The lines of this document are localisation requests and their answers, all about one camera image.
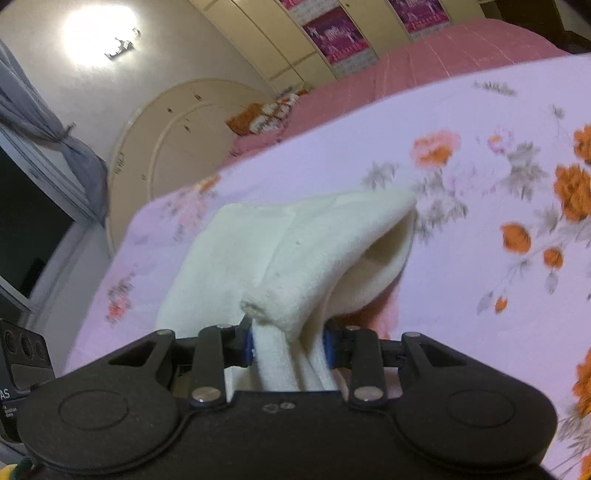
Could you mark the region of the orange patterned pillow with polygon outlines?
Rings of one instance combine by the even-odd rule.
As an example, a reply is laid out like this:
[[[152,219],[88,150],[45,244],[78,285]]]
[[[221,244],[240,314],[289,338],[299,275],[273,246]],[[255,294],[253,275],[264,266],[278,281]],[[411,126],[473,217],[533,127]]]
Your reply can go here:
[[[252,103],[242,113],[225,121],[237,136],[259,135],[283,129],[301,96],[287,93],[270,103]]]

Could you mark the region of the pink checked bed cover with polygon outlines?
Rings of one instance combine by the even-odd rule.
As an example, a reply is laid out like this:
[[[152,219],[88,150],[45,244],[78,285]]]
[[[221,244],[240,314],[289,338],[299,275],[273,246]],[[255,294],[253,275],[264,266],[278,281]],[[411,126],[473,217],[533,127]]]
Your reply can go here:
[[[544,37],[496,19],[455,25],[387,52],[377,65],[301,96],[280,128],[238,137],[229,159],[242,160],[370,103],[433,82],[565,56]]]

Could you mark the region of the lilac floral bedsheet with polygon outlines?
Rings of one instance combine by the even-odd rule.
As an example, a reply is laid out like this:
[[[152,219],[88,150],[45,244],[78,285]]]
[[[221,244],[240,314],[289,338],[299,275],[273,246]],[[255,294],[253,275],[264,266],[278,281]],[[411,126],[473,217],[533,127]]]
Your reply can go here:
[[[229,204],[356,191],[416,198],[398,278],[334,319],[386,339],[417,331],[542,390],[559,413],[545,458],[590,475],[590,59],[455,77],[380,100],[143,206],[65,363],[158,329],[195,237]]]

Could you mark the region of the grey curtain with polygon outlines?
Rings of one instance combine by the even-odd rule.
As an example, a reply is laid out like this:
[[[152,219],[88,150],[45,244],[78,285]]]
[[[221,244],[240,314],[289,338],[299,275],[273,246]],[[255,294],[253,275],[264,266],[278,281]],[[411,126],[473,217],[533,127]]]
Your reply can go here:
[[[83,187],[96,220],[108,214],[108,169],[105,162],[84,142],[71,134],[29,81],[11,50],[1,45],[1,122],[20,135],[53,144]]]

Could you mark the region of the cream round headboard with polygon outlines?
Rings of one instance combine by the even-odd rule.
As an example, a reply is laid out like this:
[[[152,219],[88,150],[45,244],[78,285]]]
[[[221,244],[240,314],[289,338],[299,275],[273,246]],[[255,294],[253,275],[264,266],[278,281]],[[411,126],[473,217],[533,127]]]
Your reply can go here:
[[[176,85],[127,122],[109,168],[106,232],[111,252],[135,213],[152,200],[214,174],[228,159],[235,133],[226,125],[270,95],[231,80]]]

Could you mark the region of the wall lamp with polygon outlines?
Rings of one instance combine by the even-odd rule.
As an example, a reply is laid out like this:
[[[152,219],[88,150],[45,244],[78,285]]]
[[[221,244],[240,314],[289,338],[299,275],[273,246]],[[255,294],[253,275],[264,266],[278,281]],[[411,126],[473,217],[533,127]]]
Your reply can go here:
[[[135,42],[140,38],[141,32],[132,28],[129,31],[121,32],[118,36],[112,38],[110,43],[104,49],[104,56],[113,61],[114,59],[132,51],[135,48]]]

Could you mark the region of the lower right magenta poster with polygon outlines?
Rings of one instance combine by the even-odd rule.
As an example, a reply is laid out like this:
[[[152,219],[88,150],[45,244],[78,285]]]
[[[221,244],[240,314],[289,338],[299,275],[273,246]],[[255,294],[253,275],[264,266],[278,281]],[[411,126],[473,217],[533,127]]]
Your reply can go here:
[[[390,0],[389,3],[411,35],[451,22],[439,0]]]

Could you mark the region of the cream knit sweater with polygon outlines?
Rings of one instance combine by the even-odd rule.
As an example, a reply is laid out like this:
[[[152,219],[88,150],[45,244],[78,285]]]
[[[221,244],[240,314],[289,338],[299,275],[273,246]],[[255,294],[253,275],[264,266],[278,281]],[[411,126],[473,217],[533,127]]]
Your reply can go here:
[[[156,317],[181,337],[252,321],[266,391],[335,390],[322,332],[386,291],[409,257],[406,189],[356,191],[280,206],[229,204],[195,237]]]

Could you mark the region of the lower left magenta poster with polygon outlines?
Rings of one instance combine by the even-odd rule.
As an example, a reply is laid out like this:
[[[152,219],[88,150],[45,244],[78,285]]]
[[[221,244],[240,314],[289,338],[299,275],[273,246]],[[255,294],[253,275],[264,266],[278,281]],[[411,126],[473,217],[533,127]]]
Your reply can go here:
[[[331,65],[370,48],[368,41],[341,6],[304,24],[304,31]]]

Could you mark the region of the magenta poster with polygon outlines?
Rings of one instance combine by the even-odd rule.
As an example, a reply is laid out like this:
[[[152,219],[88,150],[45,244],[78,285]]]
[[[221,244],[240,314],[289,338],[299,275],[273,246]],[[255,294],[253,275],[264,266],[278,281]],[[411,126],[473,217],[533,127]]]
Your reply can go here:
[[[370,48],[368,41],[341,6],[304,24],[304,31],[331,65]]]
[[[411,35],[451,22],[439,0],[390,0],[389,3]]]

